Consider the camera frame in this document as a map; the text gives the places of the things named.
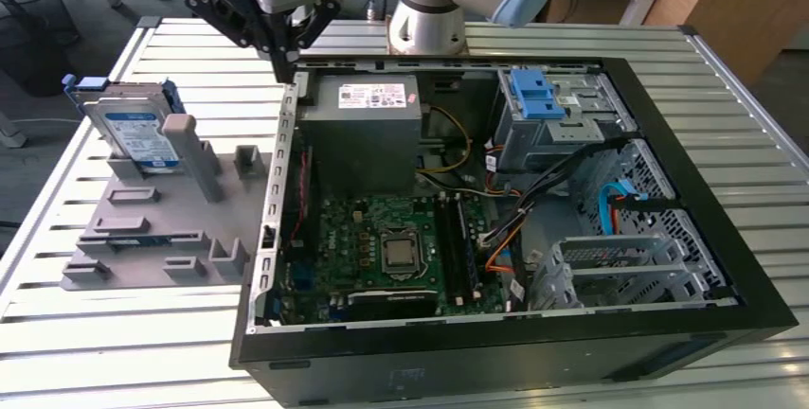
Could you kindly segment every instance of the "slotted metal table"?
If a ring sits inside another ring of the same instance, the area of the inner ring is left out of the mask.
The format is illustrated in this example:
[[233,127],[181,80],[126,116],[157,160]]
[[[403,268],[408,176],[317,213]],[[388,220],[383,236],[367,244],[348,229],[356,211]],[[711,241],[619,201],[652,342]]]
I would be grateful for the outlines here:
[[[272,151],[271,65],[203,21],[133,32],[109,77],[169,77],[217,151]],[[470,395],[385,407],[809,405],[809,161],[698,36],[672,27],[467,25],[474,54],[620,57],[696,163],[801,326],[651,382]],[[383,54],[384,27],[336,22],[309,52]],[[101,196],[108,147],[85,120],[0,260],[0,400],[9,407],[273,407],[227,367],[237,286],[65,292],[60,271]]]

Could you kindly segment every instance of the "orange wire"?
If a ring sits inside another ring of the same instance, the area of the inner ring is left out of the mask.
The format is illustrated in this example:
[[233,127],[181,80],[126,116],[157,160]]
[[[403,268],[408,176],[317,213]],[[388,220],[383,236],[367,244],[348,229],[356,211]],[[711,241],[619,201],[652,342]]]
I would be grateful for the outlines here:
[[496,249],[494,250],[494,253],[491,253],[491,256],[488,257],[488,260],[486,261],[486,270],[495,270],[499,272],[512,272],[512,269],[507,266],[492,266],[491,263],[494,262],[494,260],[496,259],[496,257],[500,255],[500,253],[503,252],[503,249],[506,248],[506,245],[508,245],[508,242],[511,241],[511,239],[514,238],[514,236],[516,235],[516,232],[519,231],[519,228],[522,227],[522,225],[526,223],[526,220],[523,219],[522,222],[516,225],[516,227],[512,229],[512,231],[510,232],[510,234],[506,236],[506,239],[503,240],[503,242],[500,243],[500,245],[496,247]]
[[[488,172],[486,174],[486,193],[491,193],[491,194],[503,194],[506,192],[504,189],[494,189],[491,188],[491,177],[494,176],[494,172]],[[510,191],[510,194],[515,194],[516,196],[522,196],[522,193],[512,189]]]

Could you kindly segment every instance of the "sticker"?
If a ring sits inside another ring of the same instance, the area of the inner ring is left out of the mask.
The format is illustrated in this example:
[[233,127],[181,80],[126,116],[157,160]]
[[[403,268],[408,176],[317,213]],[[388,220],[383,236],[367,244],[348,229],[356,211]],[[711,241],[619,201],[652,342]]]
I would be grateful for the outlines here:
[[511,285],[508,286],[508,289],[511,290],[514,297],[516,297],[522,302],[522,297],[524,297],[526,295],[526,289],[522,287],[522,284],[516,282],[516,278],[511,279]]
[[178,164],[170,142],[160,134],[160,121],[152,113],[108,113],[104,115],[114,140],[129,158],[148,168],[169,168]]
[[580,106],[579,99],[575,96],[571,97],[556,97],[556,103],[560,107],[564,106]]
[[407,107],[404,84],[343,84],[339,95],[340,109]]
[[494,155],[486,155],[486,170],[496,172],[496,156]]

